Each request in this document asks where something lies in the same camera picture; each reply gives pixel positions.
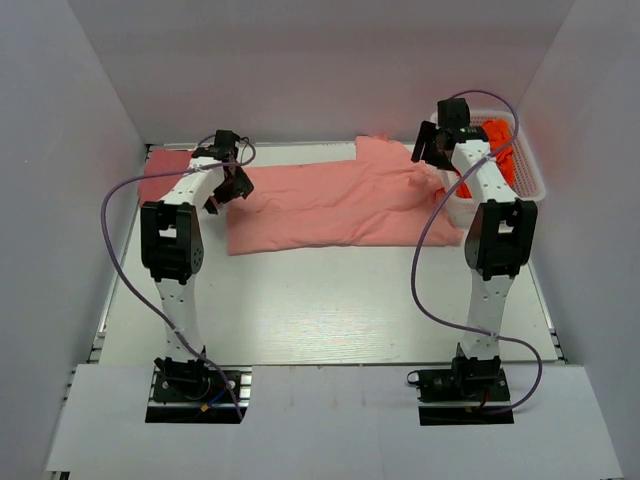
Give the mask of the salmon pink t shirt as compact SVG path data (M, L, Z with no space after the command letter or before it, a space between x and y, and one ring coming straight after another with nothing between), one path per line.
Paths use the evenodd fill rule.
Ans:
M425 245L457 246L463 234L445 212L434 169L414 163L403 144L359 136L355 158L250 167L254 190L227 211L231 256L329 246L413 246L428 219Z

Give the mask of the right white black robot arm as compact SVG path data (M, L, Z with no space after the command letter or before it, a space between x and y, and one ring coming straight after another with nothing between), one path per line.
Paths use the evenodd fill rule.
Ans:
M452 361L451 384L459 396L472 399L498 379L506 298L521 267L529 260L537 206L513 191L496 164L486 134L467 123L438 126L422 122L411 160L460 175L420 234L411 267L411 293L419 310L429 319L464 333ZM476 207L464 243L472 278L466 325L451 323L429 312L417 299L416 288L419 254L428 230L446 200L461 185L467 186Z

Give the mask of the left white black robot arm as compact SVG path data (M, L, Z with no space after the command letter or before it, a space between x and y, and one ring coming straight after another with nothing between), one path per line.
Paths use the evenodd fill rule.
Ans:
M159 294L166 330L160 365L183 367L176 384L191 399L205 396L212 378L204 369L210 363L196 313L196 276L205 260L199 212L218 214L222 205L252 192L242 166L232 158L194 157L169 191L140 211L142 264Z

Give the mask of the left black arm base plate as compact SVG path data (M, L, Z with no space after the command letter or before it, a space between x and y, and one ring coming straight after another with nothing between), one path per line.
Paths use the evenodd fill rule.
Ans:
M248 410L251 396L250 368L227 369L225 382L218 372L206 369L200 380L171 379L155 369L145 413L147 424L238 425L238 416L229 389L236 396L241 415Z

